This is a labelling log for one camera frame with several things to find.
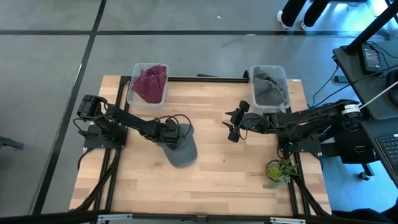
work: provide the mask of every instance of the potted plant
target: potted plant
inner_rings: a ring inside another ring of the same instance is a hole
[[[298,175],[295,171],[298,164],[292,165],[289,160],[273,160],[266,166],[267,176],[276,182],[276,184],[264,184],[265,189],[277,189],[278,187],[289,183],[291,175]]]

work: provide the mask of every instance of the gray cap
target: gray cap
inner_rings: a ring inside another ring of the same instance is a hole
[[[180,124],[180,133],[185,134],[189,130],[189,127],[189,124]],[[193,126],[184,138],[179,139],[176,149],[171,150],[165,143],[158,143],[158,145],[163,148],[167,159],[175,167],[189,166],[198,157],[197,146],[193,139]]]

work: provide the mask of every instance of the white cable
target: white cable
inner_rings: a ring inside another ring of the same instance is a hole
[[[383,90],[381,93],[377,94],[377,96],[375,96],[373,99],[369,100],[369,102],[365,103],[364,105],[362,105],[361,107],[359,107],[359,109],[361,110],[362,108],[364,108],[365,106],[367,106],[368,104],[372,103],[375,99],[377,99],[379,96],[383,95],[385,92],[389,91],[392,87],[394,87],[396,84],[398,84],[398,81],[396,81],[394,84],[392,84],[391,86],[389,86],[388,88],[386,88],[385,90]]]

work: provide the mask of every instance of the gray cloth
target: gray cloth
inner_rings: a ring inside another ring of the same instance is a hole
[[[180,132],[184,135],[188,129],[189,124],[180,124]],[[193,126],[189,134],[181,138],[175,150],[171,150],[165,143],[158,143],[163,148],[169,162],[178,168],[183,168],[192,164],[198,157],[198,150],[193,139]]]
[[[254,68],[254,96],[260,106],[280,106],[285,102],[283,86],[259,67]]]

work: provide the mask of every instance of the chair leg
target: chair leg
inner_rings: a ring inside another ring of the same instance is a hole
[[[359,174],[359,178],[363,180],[369,180],[372,176],[374,176],[374,172],[369,164],[362,164],[364,172]]]

